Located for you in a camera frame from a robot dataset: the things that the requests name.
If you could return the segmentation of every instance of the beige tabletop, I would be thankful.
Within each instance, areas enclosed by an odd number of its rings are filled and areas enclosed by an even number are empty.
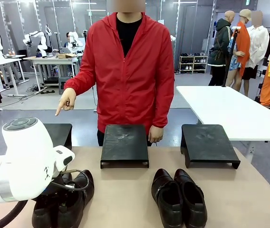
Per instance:
[[[149,148],[149,169],[100,169],[101,148],[75,147],[69,169],[88,169],[95,194],[86,206],[79,228],[162,228],[151,184],[159,168],[172,176],[185,169],[202,188],[208,210],[206,228],[269,228],[270,185],[237,151],[233,168],[186,169],[178,147]],[[0,218],[16,203],[0,204]],[[29,201],[8,228],[30,228],[35,202]]]

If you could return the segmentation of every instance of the cap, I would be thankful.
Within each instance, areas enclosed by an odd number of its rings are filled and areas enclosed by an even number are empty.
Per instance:
[[[240,11],[240,16],[245,17],[249,21],[251,21],[251,10],[250,9],[242,9]]]

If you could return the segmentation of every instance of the orange pants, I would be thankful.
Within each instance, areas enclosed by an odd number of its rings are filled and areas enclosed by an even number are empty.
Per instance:
[[[260,104],[262,106],[270,106],[270,77],[268,77],[268,69],[260,93]]]

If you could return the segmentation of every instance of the black t-shirt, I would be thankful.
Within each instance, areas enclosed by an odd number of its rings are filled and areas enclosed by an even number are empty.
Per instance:
[[[136,32],[142,22],[142,18],[138,21],[132,23],[124,23],[121,22],[118,18],[116,18],[117,31],[119,34],[119,39],[124,50],[124,55],[126,57],[129,52],[133,40],[135,38]]]

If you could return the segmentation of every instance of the hood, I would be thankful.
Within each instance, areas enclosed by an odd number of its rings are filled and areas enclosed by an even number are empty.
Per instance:
[[[138,31],[140,33],[145,33],[154,25],[154,23],[157,23],[157,22],[152,20],[145,13],[141,13],[141,14],[143,15],[143,21],[142,21]],[[117,18],[117,13],[112,13],[111,15],[103,18],[102,21],[107,26],[109,26],[112,30],[116,31],[116,18]]]
[[[218,21],[217,21],[217,24],[216,24],[216,31],[219,31],[219,30],[221,30],[223,27],[225,27],[225,26],[231,26],[231,24],[228,22],[228,21],[226,21],[225,19],[219,19]]]

